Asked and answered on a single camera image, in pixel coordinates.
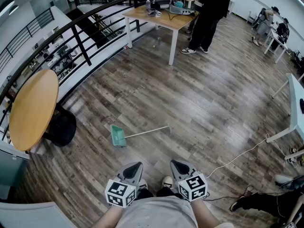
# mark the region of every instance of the black shoe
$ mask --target black shoe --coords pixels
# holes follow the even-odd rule
[[[234,212],[237,209],[243,207],[243,205],[240,202],[240,200],[243,199],[243,198],[244,198],[244,196],[240,197],[234,204],[231,205],[231,207],[230,207],[231,212]]]

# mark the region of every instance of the green dustpan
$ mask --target green dustpan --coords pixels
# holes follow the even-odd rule
[[[154,132],[154,131],[157,131],[157,130],[160,130],[160,129],[163,129],[163,128],[169,128],[170,133],[171,133],[171,128],[168,125],[168,126],[165,126],[165,127],[160,127],[160,128],[157,128],[157,129],[153,129],[153,130],[146,131],[146,132],[143,132],[143,133],[133,134],[133,135],[130,135],[130,136],[126,137],[124,135],[124,130],[121,127],[111,125],[112,142],[113,142],[114,146],[126,146],[127,145],[127,143],[125,141],[126,138],[134,137],[134,136],[141,135],[141,134],[144,134],[144,133]]]
[[[124,130],[121,127],[111,125],[111,136],[114,146],[126,146],[127,143],[124,138]]]

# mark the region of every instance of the bottle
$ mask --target bottle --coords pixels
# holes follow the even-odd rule
[[[151,3],[150,3],[150,0],[147,0],[146,1],[146,11],[150,12],[150,10],[151,10]]]

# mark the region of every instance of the gray shirt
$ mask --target gray shirt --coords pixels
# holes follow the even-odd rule
[[[197,228],[190,203],[175,196],[134,201],[125,209],[116,228]],[[224,223],[216,228],[233,228]]]

